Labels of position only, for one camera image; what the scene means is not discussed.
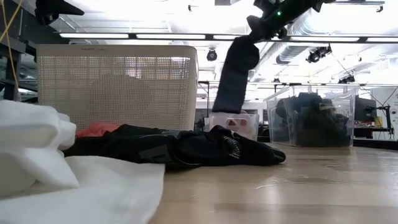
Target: transparent storage bin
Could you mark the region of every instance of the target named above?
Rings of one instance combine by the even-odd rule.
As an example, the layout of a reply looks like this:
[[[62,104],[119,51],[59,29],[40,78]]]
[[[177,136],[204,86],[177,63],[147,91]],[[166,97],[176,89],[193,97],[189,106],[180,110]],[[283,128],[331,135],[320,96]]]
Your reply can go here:
[[[245,138],[257,141],[260,116],[258,114],[212,113],[209,118],[210,130],[220,125],[237,132]]]
[[[270,139],[299,147],[353,145],[356,88],[290,86],[268,97]]]

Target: ceiling light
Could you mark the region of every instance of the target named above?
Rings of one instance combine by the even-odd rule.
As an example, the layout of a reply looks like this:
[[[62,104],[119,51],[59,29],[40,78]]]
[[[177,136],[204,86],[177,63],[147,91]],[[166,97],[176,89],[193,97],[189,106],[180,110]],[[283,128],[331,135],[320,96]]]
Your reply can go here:
[[[87,34],[87,33],[63,33],[60,34],[61,37],[63,38],[78,38],[78,39],[84,39],[84,38],[89,38],[89,39],[128,39],[129,34]]]
[[[205,39],[202,34],[137,34],[138,39]]]
[[[213,38],[216,40],[234,40],[241,35],[214,35]]]
[[[398,37],[370,37],[367,42],[398,42]]]
[[[317,42],[356,42],[359,37],[291,37],[293,41],[317,41]]]

